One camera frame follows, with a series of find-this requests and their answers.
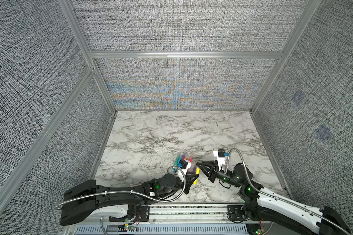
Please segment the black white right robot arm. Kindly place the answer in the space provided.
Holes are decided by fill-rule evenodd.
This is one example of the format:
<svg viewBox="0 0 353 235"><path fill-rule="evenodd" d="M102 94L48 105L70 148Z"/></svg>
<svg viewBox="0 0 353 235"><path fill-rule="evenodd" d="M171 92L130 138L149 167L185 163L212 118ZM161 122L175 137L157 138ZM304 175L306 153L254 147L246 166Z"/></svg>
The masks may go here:
<svg viewBox="0 0 353 235"><path fill-rule="evenodd" d="M350 228L333 208L304 205L281 196L252 180L253 174L239 163L224 171L217 161L198 161L197 167L211 182L220 180L239 188L243 211L250 220L274 222L300 235L349 235Z"/></svg>

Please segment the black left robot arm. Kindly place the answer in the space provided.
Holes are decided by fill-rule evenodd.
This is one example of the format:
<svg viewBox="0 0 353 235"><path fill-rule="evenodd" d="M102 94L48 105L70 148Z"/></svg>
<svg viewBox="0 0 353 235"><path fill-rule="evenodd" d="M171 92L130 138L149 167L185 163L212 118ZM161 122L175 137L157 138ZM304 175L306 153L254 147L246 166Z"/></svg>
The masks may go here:
<svg viewBox="0 0 353 235"><path fill-rule="evenodd" d="M127 205L129 214L134 215L137 206L168 203L182 194L188 194L198 177L198 174L188 172L180 179L167 173L161 178L127 188L110 188L97 185L96 180L85 181L65 191L63 202L58 205L61 208L59 224L68 226L80 223L94 211L112 206Z"/></svg>

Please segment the yellow highlighter pen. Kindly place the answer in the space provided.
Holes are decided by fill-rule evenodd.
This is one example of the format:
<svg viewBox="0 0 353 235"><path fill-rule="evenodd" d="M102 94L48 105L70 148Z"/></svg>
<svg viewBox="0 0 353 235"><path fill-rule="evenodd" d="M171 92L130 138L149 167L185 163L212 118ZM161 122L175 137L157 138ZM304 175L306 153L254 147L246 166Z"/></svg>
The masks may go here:
<svg viewBox="0 0 353 235"><path fill-rule="evenodd" d="M196 172L195 172L196 175L199 175L200 174L200 169L198 167L196 167ZM193 185L196 185L197 184L197 179L195 179Z"/></svg>

